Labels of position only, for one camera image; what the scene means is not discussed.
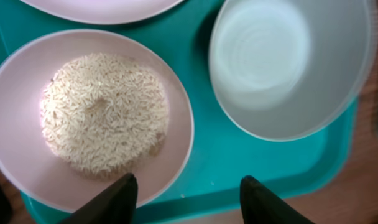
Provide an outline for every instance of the table surface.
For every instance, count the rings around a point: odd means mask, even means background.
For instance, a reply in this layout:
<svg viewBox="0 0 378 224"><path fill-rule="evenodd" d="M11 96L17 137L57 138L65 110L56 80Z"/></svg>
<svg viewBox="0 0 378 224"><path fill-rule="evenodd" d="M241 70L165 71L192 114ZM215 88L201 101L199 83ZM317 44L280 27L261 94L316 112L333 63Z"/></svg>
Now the table surface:
<svg viewBox="0 0 378 224"><path fill-rule="evenodd" d="M326 187L287 202L315 223L378 223L378 52L359 97L352 152L341 173ZM11 223L34 223L19 191L0 172L0 184L14 209ZM239 211L189 223L224 223L240 219Z"/></svg>

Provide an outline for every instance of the bowl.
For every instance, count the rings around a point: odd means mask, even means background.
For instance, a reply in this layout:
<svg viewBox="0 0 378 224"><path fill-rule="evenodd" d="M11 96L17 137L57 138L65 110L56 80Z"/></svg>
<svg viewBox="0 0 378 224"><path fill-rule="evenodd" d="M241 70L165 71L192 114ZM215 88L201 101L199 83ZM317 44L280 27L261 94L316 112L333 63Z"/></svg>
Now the bowl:
<svg viewBox="0 0 378 224"><path fill-rule="evenodd" d="M377 46L373 1L226 1L211 36L214 93L245 132L291 141L361 90Z"/></svg>
<svg viewBox="0 0 378 224"><path fill-rule="evenodd" d="M40 99L63 64L94 52L119 54L148 65L162 82L169 124L159 154L134 171L137 206L164 192L180 175L193 144L194 124L186 91L173 70L151 50L127 37L101 30L67 30L45 35L14 52L0 66L0 169L28 196L74 212L115 180L83 177L55 156L40 124Z"/></svg>

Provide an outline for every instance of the teal tray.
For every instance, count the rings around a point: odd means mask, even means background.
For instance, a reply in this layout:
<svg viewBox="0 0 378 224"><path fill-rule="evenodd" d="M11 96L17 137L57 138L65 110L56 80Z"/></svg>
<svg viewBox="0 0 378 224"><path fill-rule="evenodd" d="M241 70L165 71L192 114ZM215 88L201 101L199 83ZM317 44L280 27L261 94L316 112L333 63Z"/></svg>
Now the teal tray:
<svg viewBox="0 0 378 224"><path fill-rule="evenodd" d="M185 86L195 117L195 142L177 181L152 203L137 209L136 223L193 218L239 207L239 183L252 175L280 197L310 193L342 168L350 148L356 104L327 128L292 142L268 142L237 128L216 101L207 67L211 29L220 0L187 0L157 17L117 26L60 19L17 0L0 0L0 63L25 43L51 32L103 29L152 49ZM38 223L56 223L67 213L22 194Z"/></svg>

